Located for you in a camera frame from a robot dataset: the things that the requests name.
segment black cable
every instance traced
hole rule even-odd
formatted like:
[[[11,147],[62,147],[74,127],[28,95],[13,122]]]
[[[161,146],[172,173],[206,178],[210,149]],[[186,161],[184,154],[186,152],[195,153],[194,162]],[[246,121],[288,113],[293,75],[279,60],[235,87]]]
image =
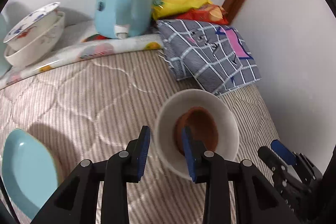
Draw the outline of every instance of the black cable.
[[[10,213],[12,214],[12,217],[14,218],[14,220],[16,221],[17,224],[20,224],[20,221],[17,218],[17,215],[16,215],[16,213],[14,211],[14,208],[12,206],[12,203],[9,200],[9,197],[8,197],[7,191],[5,189],[5,185],[3,184],[1,176],[0,176],[0,190],[2,192],[3,197],[5,198],[6,204],[7,204],[8,208],[9,208]]]

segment red snack bag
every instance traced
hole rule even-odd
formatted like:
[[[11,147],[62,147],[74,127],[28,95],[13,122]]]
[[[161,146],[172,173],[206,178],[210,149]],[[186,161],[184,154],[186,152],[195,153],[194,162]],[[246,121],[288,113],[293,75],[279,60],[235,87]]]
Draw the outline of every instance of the red snack bag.
[[[207,3],[199,9],[190,9],[186,13],[173,16],[173,18],[205,21],[219,25],[226,25],[228,24],[228,21],[225,17],[225,14],[226,12],[222,7]]]

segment light blue plate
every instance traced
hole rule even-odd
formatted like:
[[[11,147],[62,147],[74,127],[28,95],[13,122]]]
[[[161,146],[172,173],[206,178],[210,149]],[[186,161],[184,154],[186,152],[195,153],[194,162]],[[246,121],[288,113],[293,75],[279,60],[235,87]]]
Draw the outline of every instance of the light blue plate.
[[[47,148],[21,129],[7,137],[2,176],[8,195],[33,219],[59,185],[57,164]]]

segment white bowl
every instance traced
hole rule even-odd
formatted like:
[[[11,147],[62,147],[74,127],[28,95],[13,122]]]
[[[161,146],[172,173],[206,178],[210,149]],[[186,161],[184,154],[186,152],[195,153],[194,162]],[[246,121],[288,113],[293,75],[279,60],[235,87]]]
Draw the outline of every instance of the white bowl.
[[[43,34],[19,51],[7,46],[4,56],[14,67],[25,67],[43,57],[55,46],[64,30],[65,13],[57,12],[57,21]]]
[[[55,9],[58,6],[59,2],[50,3],[27,15],[10,30],[4,43],[8,43],[15,51],[22,49],[56,22]]]
[[[160,159],[172,172],[191,180],[186,160],[178,151],[173,130],[177,119],[191,107],[201,106],[212,115],[218,130],[218,145],[215,152],[226,160],[234,160],[239,147],[239,130],[236,119],[222,100],[204,91],[183,90],[170,97],[156,119],[154,142]]]

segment yellow snack bag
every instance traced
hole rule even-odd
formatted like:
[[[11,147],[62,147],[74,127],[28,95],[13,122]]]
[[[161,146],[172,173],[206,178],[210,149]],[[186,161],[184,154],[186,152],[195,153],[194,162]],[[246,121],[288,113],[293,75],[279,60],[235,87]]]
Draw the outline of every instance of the yellow snack bag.
[[[212,4],[211,0],[153,0],[152,17],[157,20],[185,13],[192,8],[198,9],[206,3]]]

